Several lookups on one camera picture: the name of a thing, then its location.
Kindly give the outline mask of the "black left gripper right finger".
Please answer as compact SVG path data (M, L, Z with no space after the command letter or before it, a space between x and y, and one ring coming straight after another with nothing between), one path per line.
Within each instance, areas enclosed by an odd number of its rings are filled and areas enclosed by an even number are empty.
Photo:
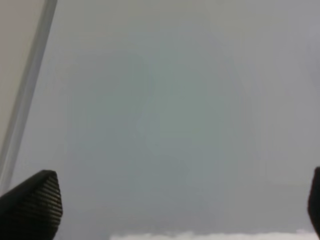
M310 222L318 238L320 238L320 167L314 169L311 181L307 212Z

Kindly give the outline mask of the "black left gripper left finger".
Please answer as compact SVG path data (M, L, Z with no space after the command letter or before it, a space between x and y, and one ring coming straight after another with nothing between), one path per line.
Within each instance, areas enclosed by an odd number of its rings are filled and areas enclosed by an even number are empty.
M53 240L62 216L57 172L41 170L0 197L0 238Z

